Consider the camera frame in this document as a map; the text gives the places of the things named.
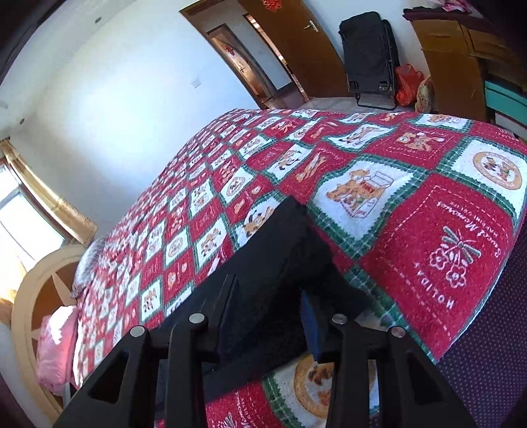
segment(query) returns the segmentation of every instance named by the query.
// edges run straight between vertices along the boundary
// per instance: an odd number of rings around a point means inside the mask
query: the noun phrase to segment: metal screw
[[[395,337],[401,338],[401,337],[406,336],[406,330],[403,327],[399,327],[398,325],[396,325],[395,327],[392,328],[392,334]]]
[[[331,317],[331,321],[333,321],[335,324],[346,324],[348,322],[348,317],[343,314],[335,314]]]
[[[139,337],[142,336],[144,333],[144,327],[142,325],[136,325],[135,327],[132,327],[130,330],[130,334],[133,337]]]
[[[189,321],[193,324],[202,323],[203,321],[205,321],[205,315],[197,312],[189,316]]]

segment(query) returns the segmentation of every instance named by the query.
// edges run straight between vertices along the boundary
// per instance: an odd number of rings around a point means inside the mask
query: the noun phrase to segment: red plastic bag
[[[399,90],[397,91],[397,102],[399,105],[410,105],[417,101],[417,89],[425,76],[410,64],[401,65],[395,69]]]

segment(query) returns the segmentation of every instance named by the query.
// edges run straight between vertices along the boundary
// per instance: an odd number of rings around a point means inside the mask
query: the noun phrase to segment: wooden headboard
[[[70,292],[77,264],[85,251],[82,245],[69,245],[44,257],[24,277],[13,305],[11,331],[22,379],[52,423],[62,411],[62,400],[38,384],[37,341],[44,316],[60,306],[76,304]]]

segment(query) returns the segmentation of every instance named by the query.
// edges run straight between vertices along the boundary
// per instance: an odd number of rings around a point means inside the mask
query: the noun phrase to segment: quilt
[[[481,122],[230,111],[183,146],[110,233],[79,299],[76,380],[131,327],[154,328],[177,310],[288,195],[307,205],[350,286],[369,295],[358,321],[403,326],[437,362],[499,278],[523,221],[526,180],[527,148]],[[209,426],[323,424],[332,375],[303,356],[209,403]]]

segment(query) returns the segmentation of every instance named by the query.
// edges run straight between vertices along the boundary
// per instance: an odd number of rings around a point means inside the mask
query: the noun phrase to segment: floor
[[[386,110],[377,109],[374,106],[383,106],[386,108],[390,106],[390,99],[379,95],[363,95],[360,103],[363,105],[370,105],[368,107],[361,107],[357,105],[357,101],[353,97],[340,98],[312,98],[308,102],[301,92],[294,88],[285,94],[266,101],[264,104],[270,109],[314,109],[324,111],[336,111],[344,113],[364,113],[370,111],[378,111],[379,113]],[[394,111],[413,111],[413,107],[398,106]]]
[[[379,95],[363,95],[360,103],[372,105],[370,107],[360,107],[357,105],[357,101],[353,97],[342,97],[342,98],[313,98],[307,103],[302,105],[303,109],[314,109],[314,110],[325,110],[335,111],[344,113],[365,113],[370,111],[378,111],[379,113],[385,112],[386,110],[376,109],[373,105],[380,105],[390,107],[390,100]],[[413,107],[400,107],[398,106],[394,111],[413,111]]]
[[[285,94],[266,101],[264,104],[270,109],[299,109],[306,102],[297,87]]]

